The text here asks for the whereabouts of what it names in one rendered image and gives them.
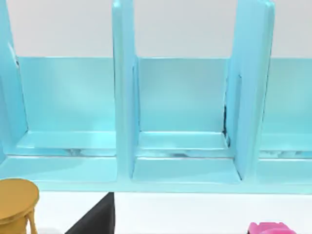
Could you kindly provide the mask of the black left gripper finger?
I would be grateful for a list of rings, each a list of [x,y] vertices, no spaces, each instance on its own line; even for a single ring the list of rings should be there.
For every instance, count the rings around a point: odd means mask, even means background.
[[[65,234],[115,234],[114,193],[106,194]]]

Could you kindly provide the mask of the gold trophy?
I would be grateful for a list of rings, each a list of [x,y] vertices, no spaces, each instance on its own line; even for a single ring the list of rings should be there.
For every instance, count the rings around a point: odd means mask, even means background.
[[[38,234],[35,225],[35,206],[39,189],[35,183],[22,178],[0,180],[0,234]]]

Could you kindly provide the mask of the light blue rack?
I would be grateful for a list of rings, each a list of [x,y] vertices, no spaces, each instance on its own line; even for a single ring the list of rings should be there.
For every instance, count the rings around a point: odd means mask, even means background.
[[[0,0],[0,180],[50,191],[312,194],[312,58],[273,58],[274,0],[238,0],[229,58],[18,56]]]

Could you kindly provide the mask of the pink stapler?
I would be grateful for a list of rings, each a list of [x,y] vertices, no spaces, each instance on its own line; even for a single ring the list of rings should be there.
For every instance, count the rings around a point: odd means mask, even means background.
[[[250,223],[247,234],[297,234],[283,222]]]

